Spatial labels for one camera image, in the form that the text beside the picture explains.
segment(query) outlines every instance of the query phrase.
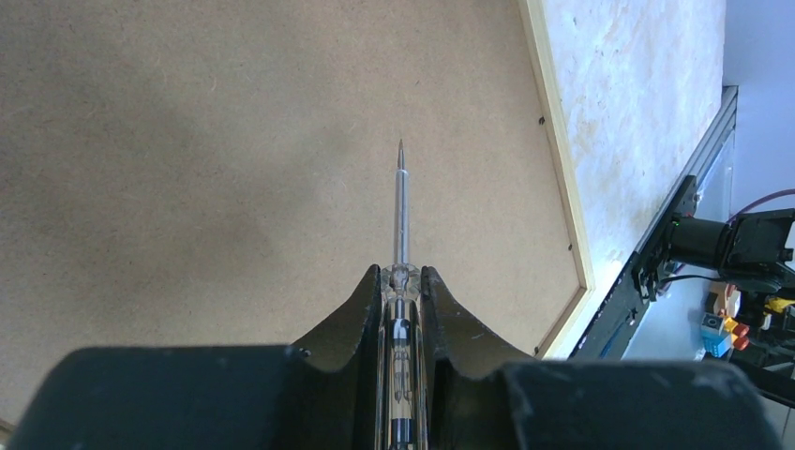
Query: screwdriver tip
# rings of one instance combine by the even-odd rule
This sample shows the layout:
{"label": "screwdriver tip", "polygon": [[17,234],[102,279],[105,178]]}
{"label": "screwdriver tip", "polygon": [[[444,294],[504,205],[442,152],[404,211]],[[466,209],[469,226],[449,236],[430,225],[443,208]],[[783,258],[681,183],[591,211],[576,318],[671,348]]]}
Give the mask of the screwdriver tip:
{"label": "screwdriver tip", "polygon": [[399,170],[406,169],[406,160],[403,158],[403,140],[400,140],[400,143],[397,144],[397,168]]}

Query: black cylinder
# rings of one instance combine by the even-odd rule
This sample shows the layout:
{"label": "black cylinder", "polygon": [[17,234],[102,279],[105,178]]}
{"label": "black cylinder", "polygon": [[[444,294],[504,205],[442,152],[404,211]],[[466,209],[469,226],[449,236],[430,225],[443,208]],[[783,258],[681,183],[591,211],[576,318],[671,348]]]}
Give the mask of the black cylinder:
{"label": "black cylinder", "polygon": [[671,226],[671,260],[712,270],[720,268],[728,235],[726,223],[682,217]]}

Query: fiberboard surface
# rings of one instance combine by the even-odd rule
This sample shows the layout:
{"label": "fiberboard surface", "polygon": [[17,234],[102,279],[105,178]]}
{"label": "fiberboard surface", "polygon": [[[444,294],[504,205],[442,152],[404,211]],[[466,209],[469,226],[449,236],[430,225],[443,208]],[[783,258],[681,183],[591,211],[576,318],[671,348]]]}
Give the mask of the fiberboard surface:
{"label": "fiberboard surface", "polygon": [[0,417],[88,345],[273,343],[391,259],[532,352],[578,288],[515,0],[0,7]]}

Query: wooden frame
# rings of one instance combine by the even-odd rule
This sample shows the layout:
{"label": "wooden frame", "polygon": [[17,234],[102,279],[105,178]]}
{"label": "wooden frame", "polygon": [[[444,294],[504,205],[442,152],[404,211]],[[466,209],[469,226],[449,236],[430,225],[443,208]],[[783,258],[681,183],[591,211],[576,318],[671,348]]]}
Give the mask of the wooden frame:
{"label": "wooden frame", "polygon": [[579,290],[575,292],[561,316],[547,332],[539,346],[538,356],[567,358],[571,349],[563,346],[563,338],[567,334],[579,333],[584,330],[592,318],[583,314],[583,309],[589,302],[595,301],[593,298],[593,267],[585,233],[575,168],[566,135],[566,120],[563,115],[561,94],[552,60],[552,48],[549,42],[543,0],[518,0],[518,3],[530,50],[532,72],[541,100],[541,108],[547,119],[545,129],[561,191],[563,211],[579,279]]}

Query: white marble surface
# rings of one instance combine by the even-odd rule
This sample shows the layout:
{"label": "white marble surface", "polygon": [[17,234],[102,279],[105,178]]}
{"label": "white marble surface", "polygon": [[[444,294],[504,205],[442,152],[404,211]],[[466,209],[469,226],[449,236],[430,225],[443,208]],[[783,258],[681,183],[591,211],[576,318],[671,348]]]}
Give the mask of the white marble surface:
{"label": "white marble surface", "polygon": [[[592,299],[602,299],[720,107],[726,3],[544,0],[544,8]],[[589,321],[570,320],[579,327],[558,337],[550,357],[566,357]]]}

